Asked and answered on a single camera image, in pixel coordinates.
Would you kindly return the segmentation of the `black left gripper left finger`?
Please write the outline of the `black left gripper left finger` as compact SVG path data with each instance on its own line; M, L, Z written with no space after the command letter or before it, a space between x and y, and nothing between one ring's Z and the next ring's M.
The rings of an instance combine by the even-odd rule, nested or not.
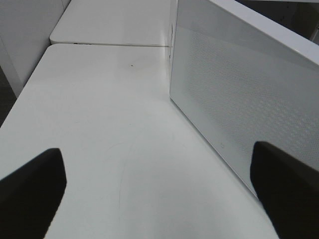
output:
M60 149L50 148L0 181L0 237L43 239L67 185Z

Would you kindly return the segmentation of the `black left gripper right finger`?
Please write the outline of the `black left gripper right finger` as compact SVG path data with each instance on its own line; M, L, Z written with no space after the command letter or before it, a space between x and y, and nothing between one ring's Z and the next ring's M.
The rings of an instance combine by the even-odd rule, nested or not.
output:
M281 239L319 237L319 173L274 145L257 141L250 180Z

